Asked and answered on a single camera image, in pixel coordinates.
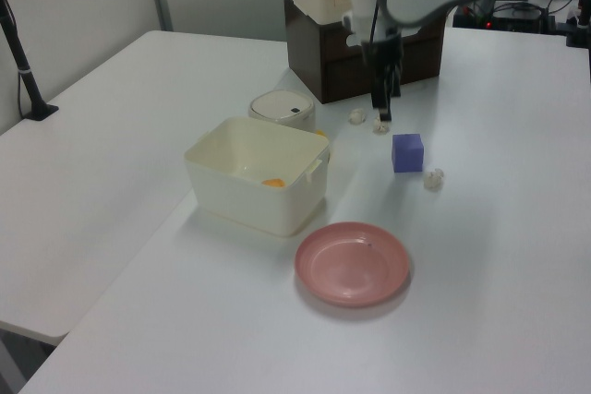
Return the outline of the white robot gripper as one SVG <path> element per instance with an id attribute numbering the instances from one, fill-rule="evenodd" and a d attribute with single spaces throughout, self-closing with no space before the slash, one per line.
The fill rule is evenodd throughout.
<path id="1" fill-rule="evenodd" d="M 361 45 L 371 73 L 371 102 L 382 122 L 392 120 L 391 97 L 401 96 L 403 61 L 402 28 L 392 19 L 387 0 L 350 0 L 343 24 Z M 378 44 L 390 42 L 388 53 Z"/>

